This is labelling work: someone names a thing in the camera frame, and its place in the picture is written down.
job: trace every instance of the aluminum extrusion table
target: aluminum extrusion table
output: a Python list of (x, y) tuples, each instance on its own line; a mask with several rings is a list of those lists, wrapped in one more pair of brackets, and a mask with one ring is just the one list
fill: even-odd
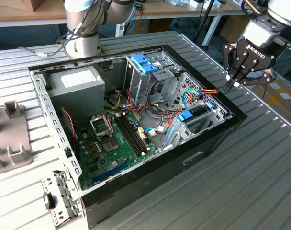
[[(225, 84), (219, 64), (185, 36), (163, 32), (102, 39), (107, 53), (169, 44), (216, 87)], [(59, 45), (33, 49), (52, 53)], [(40, 180), (61, 167), (27, 67), (66, 60), (23, 50), (0, 51), (0, 106), (17, 100), (26, 108), (33, 162), (0, 174), (0, 229), (54, 225), (42, 200)], [(291, 229), (291, 125), (253, 93), (227, 93), (248, 119), (219, 149), (95, 229)], [(62, 229), (87, 229), (79, 217)]]

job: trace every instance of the yellow wire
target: yellow wire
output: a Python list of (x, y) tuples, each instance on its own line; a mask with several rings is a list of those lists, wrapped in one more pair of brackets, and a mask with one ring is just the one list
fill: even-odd
[(121, 99), (121, 95), (119, 95), (118, 102), (117, 102), (117, 104), (114, 107), (112, 107), (112, 109), (116, 109), (116, 108), (119, 107), (119, 105), (120, 105), (120, 99)]

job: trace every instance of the ram slot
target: ram slot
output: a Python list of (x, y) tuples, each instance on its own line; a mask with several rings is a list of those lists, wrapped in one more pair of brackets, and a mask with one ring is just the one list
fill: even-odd
[(141, 149), (142, 152), (147, 152), (146, 146), (144, 145), (144, 143), (141, 141), (139, 135), (136, 134), (136, 132), (134, 131), (134, 129), (132, 128), (131, 124), (129, 123), (129, 121), (124, 118), (123, 119), (123, 123), (124, 125), (127, 127), (128, 130), (131, 130), (132, 132), (132, 137), (134, 138), (135, 141), (137, 141), (139, 148)]
[(122, 131), (126, 140), (129, 142), (130, 146), (134, 149), (137, 156), (140, 156), (142, 155), (142, 153), (147, 152), (146, 146), (139, 139), (139, 136), (134, 132), (133, 128), (126, 118), (118, 118), (116, 120), (116, 123)]

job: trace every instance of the workbench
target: workbench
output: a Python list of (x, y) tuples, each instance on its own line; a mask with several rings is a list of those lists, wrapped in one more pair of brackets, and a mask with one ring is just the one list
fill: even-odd
[[(184, 4), (183, 6), (173, 6), (166, 1), (147, 1), (144, 3), (142, 19), (185, 18), (200, 16), (201, 8), (195, 8), (189, 4)], [(205, 12), (206, 9), (203, 9), (202, 16), (204, 16)], [(202, 45), (207, 46), (209, 44), (209, 41), (213, 36), (213, 33), (222, 16), (243, 14), (244, 13), (241, 8), (233, 3), (232, 0), (228, 0), (228, 2), (222, 4), (220, 8), (212, 8), (209, 16), (213, 16), (214, 19)], [(140, 12), (136, 11), (133, 19), (139, 20), (140, 18)], [(0, 6), (0, 27), (65, 23), (67, 23), (66, 10), (62, 0), (45, 0), (34, 12)], [(116, 37), (123, 36), (123, 31), (123, 24), (118, 24), (116, 27)]]
[[(223, 68), (176, 32), (101, 40), (107, 54), (168, 44), (216, 87)], [(52, 53), (58, 45), (33, 47)], [(0, 174), (0, 229), (54, 225), (40, 180), (62, 162), (46, 126), (27, 67), (66, 60), (64, 52), (42, 58), (24, 50), (0, 51), (0, 107), (17, 100), (26, 108), (33, 162)], [(216, 152), (97, 226), (97, 230), (290, 229), (291, 124), (246, 88), (226, 96), (248, 115)], [(62, 230), (87, 229), (78, 217)]]

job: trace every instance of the blue plastic latch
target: blue plastic latch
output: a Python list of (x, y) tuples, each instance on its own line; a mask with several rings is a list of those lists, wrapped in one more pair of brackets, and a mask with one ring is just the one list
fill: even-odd
[(143, 54), (132, 55), (132, 61), (144, 74), (158, 71), (158, 67), (152, 65), (150, 59), (146, 58)]
[(150, 65), (143, 65), (140, 70), (143, 72), (143, 73), (152, 73), (152, 72), (156, 72), (158, 71), (158, 67), (156, 66), (153, 66), (152, 64)]
[(212, 109), (212, 108), (213, 108), (213, 104), (210, 103), (210, 102), (206, 103), (206, 105), (207, 105), (207, 107), (208, 107), (209, 109)]
[(132, 55), (132, 60), (136, 65), (144, 65), (150, 61), (150, 59), (146, 58), (143, 54)]
[(179, 114), (179, 119), (181, 121), (187, 120), (187, 119), (192, 118), (192, 117), (193, 117), (193, 115), (189, 110), (185, 110)]

